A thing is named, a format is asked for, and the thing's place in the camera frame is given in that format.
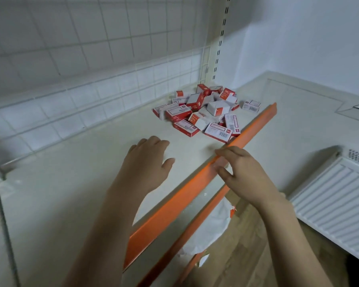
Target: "black object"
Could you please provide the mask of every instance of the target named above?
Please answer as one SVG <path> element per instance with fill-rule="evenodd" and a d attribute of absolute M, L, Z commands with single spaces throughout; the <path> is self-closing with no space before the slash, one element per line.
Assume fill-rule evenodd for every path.
<path fill-rule="evenodd" d="M 359 287 L 359 259 L 349 255 L 346 261 L 350 287 Z"/>

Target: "orange strip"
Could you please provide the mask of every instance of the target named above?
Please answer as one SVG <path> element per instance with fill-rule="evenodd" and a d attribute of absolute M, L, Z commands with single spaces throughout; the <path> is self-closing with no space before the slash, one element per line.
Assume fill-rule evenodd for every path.
<path fill-rule="evenodd" d="M 277 113 L 276 103 L 260 113 L 230 146 L 243 148 Z M 225 166 L 226 160 L 214 157 L 189 182 L 170 198 L 157 212 L 142 224 L 129 238 L 124 270 L 150 245 L 150 243 L 171 224 L 192 200 L 215 178 L 213 164 Z"/>
<path fill-rule="evenodd" d="M 221 190 L 209 201 L 209 203 L 198 213 L 198 215 L 192 220 L 187 226 L 186 230 L 182 235 L 174 242 L 170 249 L 163 255 L 156 265 L 149 271 L 148 274 L 142 279 L 137 287 L 150 286 L 155 279 L 161 274 L 166 268 L 174 256 L 179 250 L 185 245 L 190 239 L 193 233 L 199 228 L 211 211 L 217 206 L 217 204 L 225 197 L 225 194 L 229 191 L 229 188 L 225 185 Z"/>
<path fill-rule="evenodd" d="M 185 281 L 187 276 L 190 274 L 191 270 L 193 270 L 193 267 L 195 266 L 195 264 L 202 258 L 202 255 L 204 254 L 204 252 L 205 251 L 195 254 L 192 257 L 190 262 L 186 265 L 185 270 L 183 270 L 181 275 L 178 277 L 178 280 L 177 280 L 177 282 L 175 282 L 173 287 L 180 286 L 182 284 L 182 282 Z"/>

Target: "person's right hand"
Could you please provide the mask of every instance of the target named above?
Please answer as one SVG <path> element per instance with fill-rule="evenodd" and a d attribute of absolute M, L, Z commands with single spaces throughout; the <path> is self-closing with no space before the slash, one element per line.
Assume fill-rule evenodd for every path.
<path fill-rule="evenodd" d="M 231 146 L 217 149 L 215 153 L 224 157 L 233 168 L 233 175 L 220 166 L 216 167 L 216 170 L 226 185 L 239 197 L 257 208 L 267 201 L 284 200 L 262 166 L 249 152 Z"/>

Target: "forearm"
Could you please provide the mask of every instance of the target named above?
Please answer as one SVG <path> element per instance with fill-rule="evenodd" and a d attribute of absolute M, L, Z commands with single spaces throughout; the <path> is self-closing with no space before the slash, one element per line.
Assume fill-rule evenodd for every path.
<path fill-rule="evenodd" d="M 134 217 L 143 198 L 112 186 L 65 287 L 118 286 Z"/>
<path fill-rule="evenodd" d="M 332 287 L 286 199 L 257 207 L 266 226 L 280 287 Z"/>

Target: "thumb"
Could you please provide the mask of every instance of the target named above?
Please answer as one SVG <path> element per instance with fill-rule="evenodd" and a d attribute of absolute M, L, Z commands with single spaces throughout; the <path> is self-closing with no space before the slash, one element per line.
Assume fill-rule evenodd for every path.
<path fill-rule="evenodd" d="M 230 187 L 229 183 L 231 183 L 233 176 L 222 166 L 218 166 L 216 170 L 218 175 L 222 178 L 226 185 Z"/>
<path fill-rule="evenodd" d="M 172 166 L 175 161 L 176 161 L 175 158 L 169 158 L 169 159 L 166 159 L 165 162 L 163 163 L 162 168 L 165 170 L 165 172 L 167 174 L 169 174 L 170 169 L 172 169 Z"/>

